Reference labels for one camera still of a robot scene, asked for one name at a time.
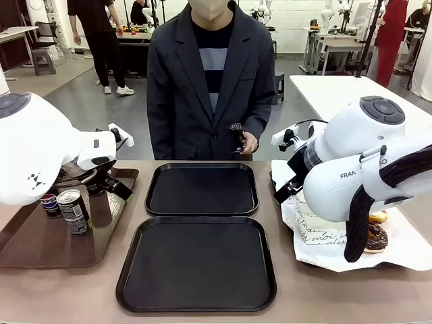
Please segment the white sneaker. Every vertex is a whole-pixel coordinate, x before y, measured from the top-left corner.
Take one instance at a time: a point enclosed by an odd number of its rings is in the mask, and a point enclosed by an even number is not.
[[[124,86],[124,88],[117,87],[116,93],[122,96],[132,96],[135,95],[135,90],[129,89],[128,86]]]

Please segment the white face mask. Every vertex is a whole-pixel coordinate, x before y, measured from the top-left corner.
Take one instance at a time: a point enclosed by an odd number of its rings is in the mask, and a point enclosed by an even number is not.
[[[188,0],[193,10],[211,22],[226,9],[229,0]]]

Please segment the can lid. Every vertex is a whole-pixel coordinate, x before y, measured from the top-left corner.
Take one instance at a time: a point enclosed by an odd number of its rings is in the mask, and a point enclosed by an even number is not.
[[[57,202],[59,204],[70,204],[77,201],[81,197],[81,192],[77,189],[70,189],[63,191],[57,197]]]

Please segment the black pants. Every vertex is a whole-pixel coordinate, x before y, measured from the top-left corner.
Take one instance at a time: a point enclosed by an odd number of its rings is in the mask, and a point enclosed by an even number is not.
[[[100,32],[87,36],[88,47],[93,55],[94,68],[103,86],[109,86],[107,64],[113,67],[117,85],[124,87],[122,55],[115,32]]]

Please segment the suit jacket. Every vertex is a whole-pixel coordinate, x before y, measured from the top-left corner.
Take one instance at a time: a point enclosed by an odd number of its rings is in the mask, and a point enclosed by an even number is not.
[[[234,29],[213,113],[192,29],[191,6],[153,33],[148,54],[147,114],[156,160],[236,160],[242,123],[259,139],[275,95],[275,59],[269,31],[230,2]]]

